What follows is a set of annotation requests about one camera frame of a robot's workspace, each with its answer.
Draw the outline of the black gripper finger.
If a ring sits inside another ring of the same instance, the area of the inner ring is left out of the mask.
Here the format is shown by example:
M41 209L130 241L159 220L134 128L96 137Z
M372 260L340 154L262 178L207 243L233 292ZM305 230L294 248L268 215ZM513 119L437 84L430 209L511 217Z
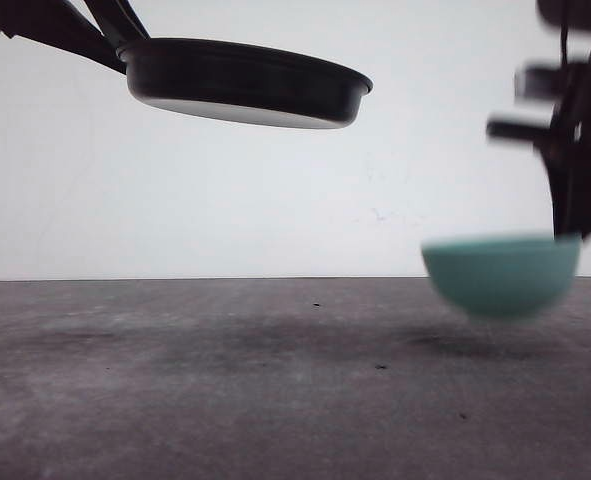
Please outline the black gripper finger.
M67 51L124 74L101 31L68 1L0 1L0 34Z
M112 46L150 38L127 0L85 0L84 3Z

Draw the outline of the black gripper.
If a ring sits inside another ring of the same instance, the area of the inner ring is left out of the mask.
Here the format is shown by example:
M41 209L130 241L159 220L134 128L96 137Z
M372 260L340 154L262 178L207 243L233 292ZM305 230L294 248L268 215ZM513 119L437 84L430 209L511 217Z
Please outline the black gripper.
M591 235L591 1L538 1L536 12L559 34L559 63L528 63L514 77L519 100L544 101L547 125L491 117L488 137L540 149L551 192L555 237Z

